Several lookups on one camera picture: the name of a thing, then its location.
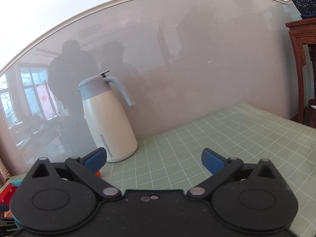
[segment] blue label on jug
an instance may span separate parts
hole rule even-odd
[[[101,136],[101,139],[102,139],[102,141],[103,141],[103,143],[104,143],[104,148],[106,149],[106,151],[107,151],[107,153],[110,155],[110,157],[113,158],[113,155],[112,155],[112,153],[111,153],[111,151],[110,151],[108,145],[106,144],[106,141],[105,141],[105,139],[104,139],[103,134],[101,134],[100,136]]]

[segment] blue gripper pad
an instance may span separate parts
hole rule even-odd
[[[2,205],[0,205],[0,213],[4,213],[4,212],[6,212],[6,211],[9,211],[9,205],[7,205],[7,204],[2,204]]]
[[[92,153],[93,154],[90,153],[87,156],[81,158],[80,162],[92,173],[97,173],[106,163],[106,150],[104,148],[99,148]]]
[[[227,159],[209,148],[205,148],[202,151],[202,164],[215,175],[227,165]]]

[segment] screw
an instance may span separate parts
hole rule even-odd
[[[150,197],[152,200],[157,200],[157,199],[159,199],[159,196],[158,195],[151,195],[151,197]]]
[[[144,196],[144,197],[141,197],[140,199],[141,199],[142,201],[149,201],[150,198],[149,198],[148,196]]]
[[[205,193],[205,189],[202,187],[193,187],[189,190],[189,192],[193,195],[202,195]]]
[[[118,189],[116,189],[114,187],[107,187],[107,188],[103,189],[103,194],[107,195],[107,196],[114,196],[114,195],[118,194]]]

